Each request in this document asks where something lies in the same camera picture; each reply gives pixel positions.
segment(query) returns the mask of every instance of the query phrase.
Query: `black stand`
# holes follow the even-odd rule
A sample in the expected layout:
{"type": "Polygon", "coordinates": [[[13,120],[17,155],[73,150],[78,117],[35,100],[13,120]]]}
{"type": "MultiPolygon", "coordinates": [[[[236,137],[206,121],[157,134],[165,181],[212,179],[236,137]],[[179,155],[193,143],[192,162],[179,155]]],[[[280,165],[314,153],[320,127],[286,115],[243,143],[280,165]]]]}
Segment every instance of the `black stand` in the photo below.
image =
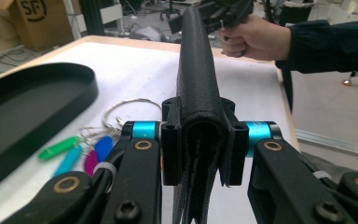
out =
{"type": "Polygon", "coordinates": [[[159,19],[160,19],[161,21],[164,20],[164,18],[163,18],[163,16],[162,16],[162,15],[164,15],[164,14],[166,14],[166,17],[167,17],[168,20],[171,18],[171,15],[172,15],[172,14],[178,14],[178,16],[180,16],[180,10],[173,8],[172,5],[173,5],[173,1],[170,0],[170,7],[169,7],[168,9],[163,10],[163,11],[161,12],[161,14],[159,14],[159,19]]]}

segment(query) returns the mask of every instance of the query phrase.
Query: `black tray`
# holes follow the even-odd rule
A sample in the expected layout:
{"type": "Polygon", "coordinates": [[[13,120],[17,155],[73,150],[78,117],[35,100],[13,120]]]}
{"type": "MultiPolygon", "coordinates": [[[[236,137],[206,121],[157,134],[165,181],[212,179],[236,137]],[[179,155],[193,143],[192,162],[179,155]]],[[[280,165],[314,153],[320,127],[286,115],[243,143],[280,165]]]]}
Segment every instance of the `black tray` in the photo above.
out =
{"type": "Polygon", "coordinates": [[[0,78],[0,181],[97,97],[94,72],[51,63],[0,78]]]}

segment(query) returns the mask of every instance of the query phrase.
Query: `person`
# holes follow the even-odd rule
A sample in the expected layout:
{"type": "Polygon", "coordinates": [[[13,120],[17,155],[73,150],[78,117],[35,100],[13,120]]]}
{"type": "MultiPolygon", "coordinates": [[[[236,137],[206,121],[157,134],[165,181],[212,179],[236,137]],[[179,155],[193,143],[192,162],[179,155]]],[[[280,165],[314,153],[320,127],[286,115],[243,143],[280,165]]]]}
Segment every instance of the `person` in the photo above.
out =
{"type": "Polygon", "coordinates": [[[358,71],[358,21],[305,21],[282,27],[251,14],[219,34],[222,53],[229,57],[276,61],[282,70],[304,74],[358,71]]]}

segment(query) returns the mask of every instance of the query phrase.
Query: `white cable tie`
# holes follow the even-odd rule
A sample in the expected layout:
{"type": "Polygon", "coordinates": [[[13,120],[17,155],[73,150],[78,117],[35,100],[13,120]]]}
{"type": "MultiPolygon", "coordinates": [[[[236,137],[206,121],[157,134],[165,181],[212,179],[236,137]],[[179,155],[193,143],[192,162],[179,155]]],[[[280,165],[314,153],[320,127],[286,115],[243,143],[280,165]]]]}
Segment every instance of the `white cable tie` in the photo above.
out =
{"type": "Polygon", "coordinates": [[[115,179],[116,178],[116,175],[117,175],[117,169],[116,167],[110,163],[110,162],[107,162],[107,161],[101,161],[99,162],[95,168],[94,168],[94,174],[97,172],[98,169],[106,169],[106,170],[109,170],[111,173],[112,173],[112,179],[115,179]]]}
{"type": "Polygon", "coordinates": [[[322,178],[331,179],[331,175],[329,173],[327,173],[326,171],[315,171],[315,172],[313,172],[313,175],[318,179],[322,179],[322,178]]]}

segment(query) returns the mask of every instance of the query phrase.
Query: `table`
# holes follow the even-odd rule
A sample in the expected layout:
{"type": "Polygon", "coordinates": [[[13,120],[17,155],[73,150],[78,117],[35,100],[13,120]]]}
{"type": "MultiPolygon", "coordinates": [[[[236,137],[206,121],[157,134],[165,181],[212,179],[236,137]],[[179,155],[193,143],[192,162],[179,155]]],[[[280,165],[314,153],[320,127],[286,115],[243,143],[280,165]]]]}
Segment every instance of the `table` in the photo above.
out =
{"type": "MultiPolygon", "coordinates": [[[[43,146],[46,147],[77,134],[81,127],[101,127],[104,110],[122,100],[142,97],[162,102],[175,96],[179,49],[180,45],[176,44],[88,36],[4,73],[0,78],[42,63],[81,63],[94,70],[99,96],[87,110],[43,146]]],[[[237,118],[275,121],[281,127],[285,140],[298,148],[290,109],[276,67],[272,63],[246,58],[228,58],[220,51],[213,49],[220,95],[236,103],[237,118]]],[[[123,109],[114,112],[114,116],[124,120],[160,119],[160,112],[154,105],[139,104],[123,106],[123,109]]],[[[63,159],[61,155],[45,162],[39,161],[36,155],[37,152],[0,183],[0,221],[27,204],[51,178],[63,159]]],[[[216,176],[209,223],[256,223],[247,198],[251,165],[252,159],[247,159],[240,187],[221,187],[219,175],[216,176]]],[[[172,187],[163,187],[162,193],[161,223],[170,223],[172,187]]]]}

